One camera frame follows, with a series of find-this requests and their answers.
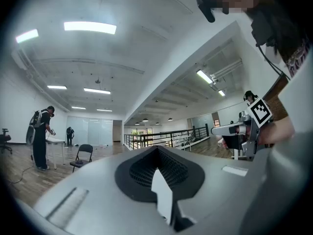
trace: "wooden floor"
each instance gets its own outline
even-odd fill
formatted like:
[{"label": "wooden floor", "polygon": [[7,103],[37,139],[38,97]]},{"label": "wooden floor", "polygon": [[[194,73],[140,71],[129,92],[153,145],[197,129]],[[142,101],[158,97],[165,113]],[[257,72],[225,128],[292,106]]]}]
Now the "wooden floor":
[{"label": "wooden floor", "polygon": [[[12,182],[18,181],[22,176],[22,171],[31,167],[33,162],[30,158],[31,150],[26,145],[10,145],[13,148],[13,154],[8,151],[0,154],[1,157],[1,173],[5,179]],[[59,144],[49,144],[49,150],[55,150],[57,169],[53,169],[52,153],[49,154],[47,164],[50,170],[41,171],[34,165],[32,168],[25,171],[23,179],[17,184],[12,184],[8,181],[8,185],[12,194],[24,201],[29,206],[34,206],[36,201],[52,186],[66,178],[72,173],[73,167],[69,162],[75,160],[78,147],[65,147],[65,161],[62,164],[62,152]],[[95,146],[92,154],[92,160],[101,159],[111,155],[115,155],[124,151],[128,151],[121,143],[115,142],[113,146]],[[214,156],[220,158],[230,158],[231,152],[223,147],[218,147],[215,137],[211,137],[191,147],[194,153]],[[80,159],[89,159],[89,153],[80,153]]]},{"label": "wooden floor", "polygon": [[219,147],[217,142],[218,140],[215,138],[215,136],[212,136],[207,140],[193,145],[191,147],[191,152],[217,158],[231,158],[232,153],[230,150],[225,149],[224,147]]}]

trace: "cable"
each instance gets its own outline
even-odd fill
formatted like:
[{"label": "cable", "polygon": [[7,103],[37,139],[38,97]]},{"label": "cable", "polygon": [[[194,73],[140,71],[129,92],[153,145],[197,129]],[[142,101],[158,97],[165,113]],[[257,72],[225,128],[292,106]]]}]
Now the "cable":
[{"label": "cable", "polygon": [[32,160],[32,162],[33,162],[33,165],[32,165],[31,167],[25,169],[24,171],[22,171],[22,176],[21,176],[21,179],[20,179],[20,180],[18,180],[18,181],[16,181],[16,182],[12,182],[11,180],[7,179],[7,181],[10,182],[9,185],[10,185],[10,184],[17,184],[17,183],[19,183],[20,181],[22,181],[24,172],[27,171],[27,170],[29,170],[30,168],[34,167],[34,164],[35,164],[35,163],[34,163],[33,154],[30,155],[30,158],[31,158],[31,160]]},{"label": "cable", "polygon": [[19,183],[19,182],[22,181],[22,179],[23,179],[23,174],[24,174],[24,172],[27,171],[28,169],[32,168],[32,167],[34,167],[34,161],[33,161],[33,165],[32,165],[31,167],[29,167],[29,168],[25,169],[24,171],[22,171],[22,177],[21,177],[20,180],[18,180],[18,181],[16,181],[16,182],[12,182],[11,180],[8,180],[8,179],[7,179],[7,181],[9,181],[10,184],[17,184],[17,183]]},{"label": "cable", "polygon": [[272,67],[272,69],[280,76],[281,74],[283,74],[288,80],[290,80],[290,78],[281,70],[279,69],[276,65],[274,65],[266,56],[265,54],[263,53],[262,49],[260,46],[258,46],[261,54],[264,56],[265,60],[268,62],[268,64]]}]

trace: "person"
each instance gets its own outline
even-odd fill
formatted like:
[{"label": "person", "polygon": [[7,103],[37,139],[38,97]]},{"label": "person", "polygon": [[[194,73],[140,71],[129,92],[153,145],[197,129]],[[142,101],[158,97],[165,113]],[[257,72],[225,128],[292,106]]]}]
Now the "person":
[{"label": "person", "polygon": [[47,166],[45,160],[45,131],[47,130],[51,135],[55,135],[55,133],[50,129],[50,118],[54,116],[54,107],[49,106],[48,108],[41,110],[41,113],[41,125],[36,128],[33,143],[33,154],[37,169],[48,170],[49,166]]},{"label": "person", "polygon": [[[281,2],[284,0],[216,0],[216,4],[226,5],[228,8],[237,8],[245,12],[251,19],[262,11],[266,13],[268,23],[274,32],[275,54],[279,53],[286,64],[291,77],[297,73],[308,56],[311,43],[301,25],[299,17],[288,7],[283,8]],[[276,122],[268,123],[261,128],[258,137],[259,144],[275,144],[279,141],[290,138],[295,133],[291,119],[286,117]]]},{"label": "person", "polygon": [[74,138],[74,130],[72,129],[72,127],[69,127],[67,129],[67,145],[69,146],[69,143],[70,145],[72,146],[72,139]]},{"label": "person", "polygon": [[257,98],[258,98],[258,95],[253,94],[252,91],[246,91],[245,96],[244,96],[244,101],[248,100],[248,102],[251,105]]}]

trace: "sneaker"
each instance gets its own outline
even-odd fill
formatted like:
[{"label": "sneaker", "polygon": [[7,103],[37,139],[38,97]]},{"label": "sneaker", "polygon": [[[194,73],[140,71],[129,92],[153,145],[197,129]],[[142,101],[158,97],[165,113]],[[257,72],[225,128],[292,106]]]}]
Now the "sneaker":
[{"label": "sneaker", "polygon": [[49,169],[50,169],[50,167],[48,167],[48,166],[46,169],[40,168],[40,170],[49,170]]}]

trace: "window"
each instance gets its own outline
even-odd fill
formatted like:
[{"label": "window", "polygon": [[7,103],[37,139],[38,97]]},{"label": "window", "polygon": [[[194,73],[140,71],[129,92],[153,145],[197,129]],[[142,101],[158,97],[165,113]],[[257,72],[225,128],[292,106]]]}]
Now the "window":
[{"label": "window", "polygon": [[[142,128],[142,129],[132,129],[131,135],[146,135],[146,134],[153,134],[152,128]],[[138,141],[140,140],[140,137],[133,137],[134,140]],[[151,139],[150,141],[147,141],[146,144],[153,145],[153,136],[147,136],[146,140]]]},{"label": "window", "polygon": [[220,126],[220,121],[214,120],[214,127],[219,127],[219,126]]}]

